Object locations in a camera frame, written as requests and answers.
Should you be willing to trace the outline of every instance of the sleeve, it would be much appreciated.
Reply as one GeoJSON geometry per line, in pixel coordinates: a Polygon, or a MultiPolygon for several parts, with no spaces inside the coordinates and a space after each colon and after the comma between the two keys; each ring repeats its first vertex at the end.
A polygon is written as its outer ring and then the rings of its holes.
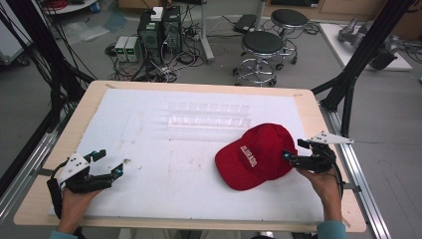
{"type": "Polygon", "coordinates": [[[316,228],[318,239],[345,239],[345,226],[340,221],[325,221],[316,228]]]}
{"type": "Polygon", "coordinates": [[[78,237],[63,232],[52,231],[50,233],[50,239],[78,239],[78,237]]]}

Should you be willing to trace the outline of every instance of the wooden table frame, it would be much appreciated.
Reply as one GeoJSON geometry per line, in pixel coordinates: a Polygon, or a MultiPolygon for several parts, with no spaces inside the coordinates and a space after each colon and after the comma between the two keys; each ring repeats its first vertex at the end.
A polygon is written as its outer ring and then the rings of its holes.
{"type": "MultiPolygon", "coordinates": [[[[307,137],[328,131],[322,114],[317,105],[314,94],[309,90],[250,88],[210,85],[163,84],[163,83],[130,83],[96,81],[90,84],[87,92],[72,115],[65,130],[57,141],[43,168],[54,169],[78,147],[83,133],[87,129],[91,118],[95,114],[103,95],[107,89],[131,89],[148,91],[196,92],[219,94],[246,94],[264,96],[293,97],[307,137]]],[[[343,167],[343,180],[348,182],[343,167]]],[[[47,188],[48,176],[39,175],[23,203],[15,214],[14,221],[18,225],[58,225],[56,216],[48,215],[51,198],[47,188]]],[[[342,199],[343,223],[347,232],[363,232],[366,224],[362,213],[351,190],[344,190],[342,199]]],[[[228,220],[183,220],[183,219],[150,219],[150,218],[110,218],[87,217],[82,226],[119,227],[119,228],[175,228],[199,230],[256,230],[256,231],[316,231],[314,223],[280,223],[256,221],[228,221],[228,220]]]]}

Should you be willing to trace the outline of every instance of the human hand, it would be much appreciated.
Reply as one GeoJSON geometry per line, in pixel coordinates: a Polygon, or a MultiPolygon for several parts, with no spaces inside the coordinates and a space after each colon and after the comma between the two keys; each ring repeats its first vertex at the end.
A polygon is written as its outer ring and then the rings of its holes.
{"type": "Polygon", "coordinates": [[[324,220],[341,221],[341,199],[334,170],[315,173],[297,168],[297,171],[313,185],[314,191],[322,202],[324,220]]]}
{"type": "Polygon", "coordinates": [[[57,231],[73,234],[78,228],[91,201],[101,190],[89,193],[73,193],[68,188],[63,191],[62,218],[57,231]]]}

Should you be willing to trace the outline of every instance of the stool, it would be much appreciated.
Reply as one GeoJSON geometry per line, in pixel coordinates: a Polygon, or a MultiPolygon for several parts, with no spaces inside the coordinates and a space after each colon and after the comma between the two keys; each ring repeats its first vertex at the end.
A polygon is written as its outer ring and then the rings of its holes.
{"type": "Polygon", "coordinates": [[[282,28],[279,36],[283,41],[283,50],[280,54],[283,58],[282,61],[276,65],[276,69],[281,70],[284,65],[283,61],[285,56],[295,54],[291,60],[292,64],[295,64],[298,60],[298,48],[292,41],[286,39],[287,34],[289,31],[301,29],[308,22],[308,18],[304,14],[292,9],[279,9],[271,14],[271,21],[274,25],[282,28]],[[294,47],[288,48],[288,43],[292,44],[294,47]]]}
{"type": "Polygon", "coordinates": [[[242,38],[242,48],[245,54],[250,54],[254,58],[246,59],[233,70],[234,75],[239,75],[236,86],[240,86],[240,81],[247,81],[254,84],[268,83],[273,86],[277,82],[274,68],[265,59],[278,56],[283,49],[283,41],[269,32],[250,32],[242,38]]]}

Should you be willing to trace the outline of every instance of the red baseball cap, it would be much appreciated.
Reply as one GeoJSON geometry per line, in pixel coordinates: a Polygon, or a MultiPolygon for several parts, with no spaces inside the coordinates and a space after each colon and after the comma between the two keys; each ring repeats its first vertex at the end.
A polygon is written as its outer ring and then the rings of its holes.
{"type": "Polygon", "coordinates": [[[298,155],[292,136],[283,126],[263,123],[221,148],[215,155],[215,163],[231,188],[248,190],[284,176],[292,169],[289,162],[283,160],[283,150],[298,155]]]}

